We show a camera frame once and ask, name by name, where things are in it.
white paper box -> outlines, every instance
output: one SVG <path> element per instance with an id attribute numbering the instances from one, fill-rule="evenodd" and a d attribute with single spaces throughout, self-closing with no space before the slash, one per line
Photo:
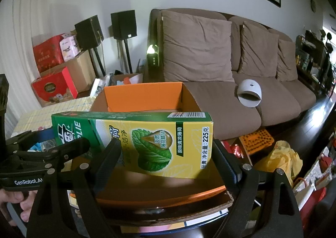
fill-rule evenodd
<path id="1" fill-rule="evenodd" d="M 65 62 L 75 58 L 80 53 L 75 35 L 64 38 L 59 45 Z"/>

green and yellow box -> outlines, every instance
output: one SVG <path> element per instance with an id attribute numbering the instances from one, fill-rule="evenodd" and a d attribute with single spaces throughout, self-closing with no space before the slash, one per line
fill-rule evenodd
<path id="1" fill-rule="evenodd" d="M 85 137 L 92 158 L 121 141 L 119 165 L 143 174 L 207 178 L 213 122 L 206 112 L 63 112 L 52 115 L 58 144 Z"/>

throw pillow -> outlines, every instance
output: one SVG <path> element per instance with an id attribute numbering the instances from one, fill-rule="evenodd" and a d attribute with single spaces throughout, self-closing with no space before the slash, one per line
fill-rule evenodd
<path id="1" fill-rule="evenodd" d="M 169 82 L 234 82 L 231 22 L 162 11 L 164 78 Z"/>
<path id="2" fill-rule="evenodd" d="M 256 77 L 275 77 L 278 62 L 277 34 L 248 22 L 241 29 L 241 62 L 238 73 Z"/>
<path id="3" fill-rule="evenodd" d="M 294 81 L 297 79 L 295 63 L 295 43 L 279 39 L 277 79 Z"/>

table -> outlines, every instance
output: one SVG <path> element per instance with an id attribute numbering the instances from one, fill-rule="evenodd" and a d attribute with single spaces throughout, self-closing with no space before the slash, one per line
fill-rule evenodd
<path id="1" fill-rule="evenodd" d="M 297 75 L 300 82 L 307 86 L 317 96 L 321 87 L 320 82 L 316 82 L 312 75 L 300 66 L 296 66 Z"/>

mint leaf image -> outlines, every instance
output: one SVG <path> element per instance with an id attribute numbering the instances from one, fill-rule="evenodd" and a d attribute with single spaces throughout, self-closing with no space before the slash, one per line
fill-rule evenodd
<path id="1" fill-rule="evenodd" d="M 150 162 L 169 162 L 171 160 L 171 152 L 169 149 L 161 150 L 150 142 L 141 139 L 143 136 L 148 136 L 149 134 L 151 134 L 151 131 L 144 129 L 137 129 L 132 131 L 133 144 L 139 155 Z"/>
<path id="2" fill-rule="evenodd" d="M 156 172 L 162 170 L 164 167 L 168 165 L 169 161 L 167 162 L 151 162 L 148 161 L 146 158 L 142 157 L 141 155 L 138 158 L 138 165 L 141 169 L 149 172 Z"/>
<path id="3" fill-rule="evenodd" d="M 168 165 L 171 160 L 171 152 L 169 149 L 159 149 L 152 143 L 142 139 L 142 137 L 151 133 L 151 131 L 144 129 L 133 130 L 132 140 L 139 153 L 138 166 L 145 171 L 156 172 Z"/>

